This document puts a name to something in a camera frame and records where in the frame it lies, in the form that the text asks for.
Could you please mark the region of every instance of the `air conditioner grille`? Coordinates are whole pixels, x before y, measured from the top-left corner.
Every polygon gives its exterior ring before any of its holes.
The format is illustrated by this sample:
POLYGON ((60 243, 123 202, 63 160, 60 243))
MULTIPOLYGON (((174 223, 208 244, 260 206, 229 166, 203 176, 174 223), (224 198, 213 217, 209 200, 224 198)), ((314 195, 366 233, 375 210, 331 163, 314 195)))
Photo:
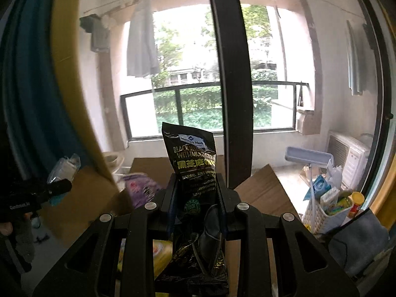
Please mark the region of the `air conditioner grille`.
POLYGON ((327 151, 334 156, 335 166, 341 165, 344 168, 345 161, 347 160, 349 147, 344 143, 341 143, 333 135, 330 135, 329 147, 327 151))

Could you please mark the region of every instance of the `yellow lid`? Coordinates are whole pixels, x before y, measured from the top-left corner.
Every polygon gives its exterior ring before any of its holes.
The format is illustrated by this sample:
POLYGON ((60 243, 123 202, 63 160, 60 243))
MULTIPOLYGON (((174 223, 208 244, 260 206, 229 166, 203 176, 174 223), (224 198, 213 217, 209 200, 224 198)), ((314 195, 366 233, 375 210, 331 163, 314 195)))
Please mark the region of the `yellow lid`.
POLYGON ((361 194, 360 192, 353 192, 350 195, 350 198, 351 198, 353 204, 356 204, 356 205, 362 205, 364 202, 364 195, 361 194))

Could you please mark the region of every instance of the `person's hand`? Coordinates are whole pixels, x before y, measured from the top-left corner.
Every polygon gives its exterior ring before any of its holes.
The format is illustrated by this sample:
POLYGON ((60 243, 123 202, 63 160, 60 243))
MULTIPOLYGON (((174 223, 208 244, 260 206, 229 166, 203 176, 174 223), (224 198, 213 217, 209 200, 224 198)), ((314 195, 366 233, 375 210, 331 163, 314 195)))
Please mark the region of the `person's hand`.
MULTIPOLYGON (((29 220, 32 214, 33 213, 29 212, 29 213, 25 213, 23 216, 25 220, 29 220)), ((0 223, 0 233, 3 236, 9 236, 12 233, 12 230, 13 228, 11 222, 0 223)))

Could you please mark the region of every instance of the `purple package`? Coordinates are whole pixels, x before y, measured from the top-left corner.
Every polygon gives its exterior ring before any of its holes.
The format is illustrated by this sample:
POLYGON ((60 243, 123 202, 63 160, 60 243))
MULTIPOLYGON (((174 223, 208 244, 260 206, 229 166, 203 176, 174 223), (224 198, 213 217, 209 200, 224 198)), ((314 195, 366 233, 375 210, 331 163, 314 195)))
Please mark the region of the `purple package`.
POLYGON ((150 202, 154 195, 162 189, 156 181, 143 173, 127 175, 122 180, 125 182, 125 189, 135 209, 150 202))

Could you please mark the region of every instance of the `black railing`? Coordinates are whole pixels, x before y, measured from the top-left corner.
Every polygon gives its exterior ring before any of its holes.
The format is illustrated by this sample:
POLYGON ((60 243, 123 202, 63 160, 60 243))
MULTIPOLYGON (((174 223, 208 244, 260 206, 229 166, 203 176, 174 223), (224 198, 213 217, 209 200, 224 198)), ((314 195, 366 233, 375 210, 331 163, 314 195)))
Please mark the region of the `black railing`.
MULTIPOLYGON (((271 80, 254 80, 252 81, 253 86, 260 86, 260 85, 284 85, 284 86, 293 86, 293 125, 291 127, 282 127, 282 128, 266 128, 266 129, 255 129, 254 131, 257 133, 261 132, 273 132, 273 131, 293 131, 296 128, 296 112, 297 112, 297 86, 306 86, 309 87, 308 83, 303 82, 291 82, 291 81, 271 81, 271 80)), ((177 117, 179 120, 179 125, 183 125, 183 110, 181 106, 181 98, 180 98, 180 90, 187 89, 187 88, 201 88, 201 87, 212 87, 212 86, 220 86, 219 81, 209 82, 209 83, 192 83, 192 84, 185 84, 185 85, 174 85, 162 88, 155 88, 149 89, 144 91, 138 91, 136 93, 130 93, 126 95, 120 96, 120 103, 122 109, 122 115, 124 118, 124 124, 128 139, 131 140, 148 140, 148 139, 155 139, 158 138, 158 135, 155 136, 147 136, 147 137, 132 137, 132 130, 129 123, 129 116, 128 110, 126 106, 126 99, 134 96, 152 94, 152 93, 160 93, 163 91, 175 91, 175 102, 176 102, 176 109, 177 109, 177 117)))

